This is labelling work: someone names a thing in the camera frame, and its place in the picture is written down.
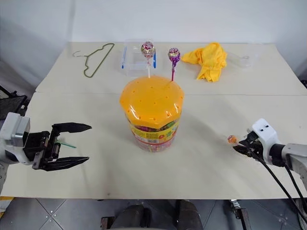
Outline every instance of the lollipop stick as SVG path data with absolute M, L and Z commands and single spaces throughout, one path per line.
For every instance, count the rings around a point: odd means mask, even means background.
M 174 74 L 175 74 L 175 66 L 172 67 L 172 81 L 174 80 Z
M 148 78 L 150 78 L 150 61 L 147 62 Z

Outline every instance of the table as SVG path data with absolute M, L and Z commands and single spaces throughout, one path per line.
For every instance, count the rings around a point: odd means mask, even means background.
M 61 53 L 46 78 L 39 84 L 37 92 L 52 93 L 121 93 L 124 86 L 133 78 L 126 76 L 121 69 L 121 57 L 124 43 L 115 43 L 108 57 L 92 78 L 83 75 L 85 57 L 76 55 L 90 54 L 101 48 L 104 42 L 71 42 Z M 169 48 L 176 46 L 182 54 L 204 43 L 155 43 L 157 69 L 152 72 L 161 76 L 171 74 L 171 63 L 168 60 Z M 254 67 L 241 69 L 228 62 L 222 70 L 220 80 L 212 83 L 196 80 L 201 69 L 199 65 L 179 62 L 175 76 L 176 82 L 183 88 L 185 94 L 238 94 L 238 95 L 307 95 L 307 90 L 292 72 L 288 64 L 278 53 L 275 45 L 222 44 L 226 52 L 240 57 L 254 50 L 259 52 L 259 60 Z M 105 56 L 106 50 L 90 57 L 90 70 L 95 69 Z
M 26 116 L 31 131 L 51 130 L 61 122 L 93 129 L 61 134 L 77 146 L 62 146 L 60 157 L 89 156 L 69 170 L 35 171 L 11 165 L 3 196 L 129 199 L 285 198 L 276 182 L 253 159 L 236 153 L 229 135 L 241 137 L 257 119 L 272 125 L 282 143 L 307 144 L 306 95 L 186 95 L 172 146 L 148 153 L 134 144 L 118 94 L 39 93 Z M 293 197 L 297 193 L 283 168 L 270 166 Z M 307 193 L 296 173 L 294 176 Z

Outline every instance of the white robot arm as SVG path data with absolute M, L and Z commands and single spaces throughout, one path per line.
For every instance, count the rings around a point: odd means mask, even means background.
M 233 147 L 239 153 L 249 157 L 255 154 L 267 164 L 279 167 L 287 165 L 300 175 L 307 189 L 307 145 L 281 144 L 276 131 L 263 118 L 248 129 L 247 138 L 239 144 Z
M 52 131 L 30 133 L 30 119 L 8 113 L 0 131 L 0 193 L 10 164 L 22 163 L 45 171 L 68 169 L 88 160 L 88 157 L 59 158 L 61 132 L 82 132 L 92 127 L 79 123 L 54 124 Z

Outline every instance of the orange lid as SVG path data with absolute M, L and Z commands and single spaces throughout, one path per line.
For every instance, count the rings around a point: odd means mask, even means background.
M 119 102 L 134 125 L 161 128 L 180 117 L 183 98 L 176 82 L 151 76 L 130 81 Z

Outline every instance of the jar label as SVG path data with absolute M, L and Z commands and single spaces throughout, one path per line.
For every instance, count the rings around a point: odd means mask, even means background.
M 131 131 L 135 137 L 146 144 L 161 144 L 169 141 L 178 128 L 179 121 L 176 121 L 170 128 L 158 132 L 145 132 L 137 129 L 133 124 L 130 124 Z

